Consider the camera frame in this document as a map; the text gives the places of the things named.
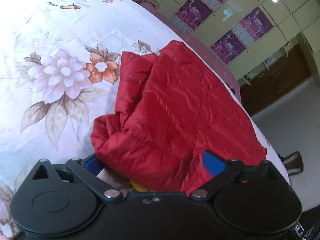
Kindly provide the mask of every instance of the brown wooden cabinet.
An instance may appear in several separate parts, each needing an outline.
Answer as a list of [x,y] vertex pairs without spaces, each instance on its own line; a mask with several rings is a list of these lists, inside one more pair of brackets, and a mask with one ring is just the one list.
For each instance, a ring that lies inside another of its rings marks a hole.
[[270,106],[312,76],[299,45],[240,88],[241,101],[250,116]]

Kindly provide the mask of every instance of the triangular hole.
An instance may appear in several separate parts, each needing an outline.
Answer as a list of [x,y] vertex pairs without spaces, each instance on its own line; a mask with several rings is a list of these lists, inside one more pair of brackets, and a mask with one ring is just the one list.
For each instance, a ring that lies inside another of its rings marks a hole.
[[37,179],[47,179],[47,178],[48,178],[47,170],[43,165],[41,165],[32,179],[37,180]]

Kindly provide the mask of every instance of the floor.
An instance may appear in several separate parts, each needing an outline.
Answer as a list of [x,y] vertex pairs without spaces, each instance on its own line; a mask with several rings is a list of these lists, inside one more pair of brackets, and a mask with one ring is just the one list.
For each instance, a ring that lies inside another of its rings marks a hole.
[[253,116],[281,156],[301,153],[304,171],[290,177],[303,210],[320,205],[320,88],[313,79]]

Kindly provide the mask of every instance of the black circular disc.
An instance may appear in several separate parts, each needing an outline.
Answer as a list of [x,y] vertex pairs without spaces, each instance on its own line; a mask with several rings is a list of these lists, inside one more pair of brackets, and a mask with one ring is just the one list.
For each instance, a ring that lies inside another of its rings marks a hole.
[[34,184],[19,190],[11,203],[12,217],[23,230],[46,236],[67,234],[95,213],[96,197],[85,187],[45,179]]
[[236,229],[257,234],[276,234],[300,218],[302,207],[289,185],[268,179],[232,184],[214,200],[218,215]]

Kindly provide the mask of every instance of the black plastic mechanism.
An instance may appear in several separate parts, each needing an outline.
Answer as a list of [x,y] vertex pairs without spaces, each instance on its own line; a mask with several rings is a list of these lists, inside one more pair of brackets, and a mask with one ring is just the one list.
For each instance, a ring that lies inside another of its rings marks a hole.
[[189,198],[181,192],[124,198],[80,163],[35,165],[11,203],[17,239],[301,239],[301,203],[268,161],[226,162]]

